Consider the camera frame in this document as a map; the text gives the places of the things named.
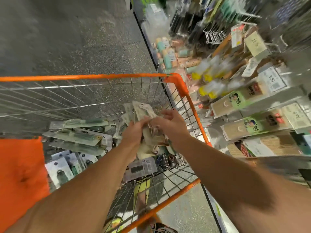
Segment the gray floor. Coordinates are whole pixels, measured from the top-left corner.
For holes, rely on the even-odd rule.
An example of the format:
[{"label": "gray floor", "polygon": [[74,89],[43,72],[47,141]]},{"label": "gray floor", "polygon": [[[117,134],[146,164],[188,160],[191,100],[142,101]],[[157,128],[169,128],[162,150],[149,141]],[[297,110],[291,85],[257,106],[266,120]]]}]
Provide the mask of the gray floor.
[{"label": "gray floor", "polygon": [[[0,0],[0,76],[155,72],[124,0]],[[159,213],[186,232],[218,232],[197,185]]]}]

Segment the shopping cart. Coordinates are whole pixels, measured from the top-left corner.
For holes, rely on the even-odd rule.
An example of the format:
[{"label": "shopping cart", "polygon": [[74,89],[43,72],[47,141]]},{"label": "shopping cart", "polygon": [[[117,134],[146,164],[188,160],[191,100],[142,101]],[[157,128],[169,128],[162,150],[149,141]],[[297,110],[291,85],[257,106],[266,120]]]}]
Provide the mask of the shopping cart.
[{"label": "shopping cart", "polygon": [[[29,139],[40,137],[51,121],[107,117],[117,124],[125,113],[124,103],[133,100],[162,108],[175,108],[185,119],[189,133],[208,143],[207,136],[179,74],[110,74],[26,76],[0,78],[0,136]],[[44,144],[45,158],[55,149]],[[122,183],[111,205],[107,233],[129,232],[154,216],[200,180],[183,165],[141,181]],[[144,208],[136,209],[145,193]]]}]

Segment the orange plastic corner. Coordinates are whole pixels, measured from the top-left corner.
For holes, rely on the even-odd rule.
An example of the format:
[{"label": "orange plastic corner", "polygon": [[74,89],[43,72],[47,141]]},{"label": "orange plastic corner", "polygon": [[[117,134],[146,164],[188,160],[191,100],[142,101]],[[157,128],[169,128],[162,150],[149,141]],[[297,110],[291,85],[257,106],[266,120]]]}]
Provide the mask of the orange plastic corner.
[{"label": "orange plastic corner", "polygon": [[174,83],[181,98],[185,97],[189,93],[188,88],[180,74],[168,74],[168,76],[164,78],[164,82]]},{"label": "orange plastic corner", "polygon": [[38,139],[0,139],[0,233],[49,195],[43,145]]}]

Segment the person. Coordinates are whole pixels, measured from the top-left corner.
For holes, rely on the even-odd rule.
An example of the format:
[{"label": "person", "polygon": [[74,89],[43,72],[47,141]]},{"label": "person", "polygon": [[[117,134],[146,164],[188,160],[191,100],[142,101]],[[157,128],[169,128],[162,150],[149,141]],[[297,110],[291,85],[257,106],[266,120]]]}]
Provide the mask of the person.
[{"label": "person", "polygon": [[[191,137],[176,110],[163,114],[150,123],[169,137],[240,233],[310,232],[310,190]],[[148,121],[131,122],[117,147],[35,204],[6,233],[101,232]]]}]

